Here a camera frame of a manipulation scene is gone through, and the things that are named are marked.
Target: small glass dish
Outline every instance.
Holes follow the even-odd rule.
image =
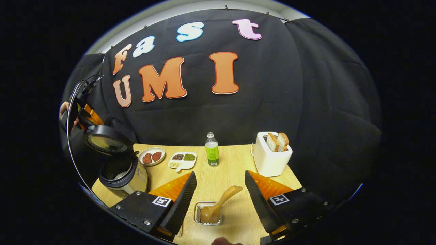
[[[217,202],[207,202],[207,201],[197,202],[195,204],[195,209],[194,209],[194,221],[196,223],[201,224],[201,225],[220,225],[222,222],[221,209],[219,210],[219,221],[216,223],[203,223],[203,222],[201,222],[201,218],[200,218],[200,213],[201,213],[202,208],[204,208],[206,206],[215,206],[216,204],[218,204],[218,203]]]

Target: spoon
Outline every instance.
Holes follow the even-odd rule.
[[[203,223],[216,223],[220,218],[220,208],[221,206],[233,195],[240,192],[242,187],[234,185],[228,188],[224,194],[221,196],[221,199],[214,206],[206,206],[201,209],[200,219]]]

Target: plate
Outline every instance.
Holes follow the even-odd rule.
[[[142,161],[142,158],[145,156],[145,154],[150,153],[150,154],[153,155],[153,154],[155,154],[156,152],[159,152],[159,151],[162,152],[162,156],[160,156],[160,159],[157,160],[156,162],[153,161],[153,159],[151,159],[151,163],[150,163],[150,164],[145,164],[145,163]],[[159,147],[148,148],[147,150],[141,152],[141,153],[138,155],[139,162],[140,162],[140,163],[142,164],[142,166],[144,166],[144,167],[150,167],[150,166],[156,165],[156,164],[162,162],[162,160],[163,160],[164,158],[165,158],[165,151],[164,151],[162,148],[159,148]]]
[[[183,160],[183,159],[182,160],[173,160],[173,157],[175,155],[183,155],[183,158],[184,158],[184,156],[186,154],[194,155],[195,159],[194,160]],[[196,161],[197,161],[197,154],[194,153],[194,152],[176,152],[176,153],[174,153],[171,156],[170,160],[168,161],[168,167],[175,168],[176,172],[180,172],[180,170],[182,170],[182,169],[190,169],[190,168],[192,168],[195,165]],[[176,166],[171,166],[171,163],[176,163],[176,164],[180,163],[180,165],[177,166],[177,167]]]

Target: bread slice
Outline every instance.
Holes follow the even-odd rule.
[[[285,133],[279,133],[277,141],[279,142],[279,152],[288,150],[289,140]]]
[[[268,133],[268,137],[266,138],[266,144],[272,152],[279,151],[279,142],[272,133]]]

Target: water bottle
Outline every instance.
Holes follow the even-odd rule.
[[[206,154],[208,156],[208,162],[211,167],[216,167],[219,164],[218,154],[218,141],[214,138],[214,133],[208,133],[208,139],[206,140]]]

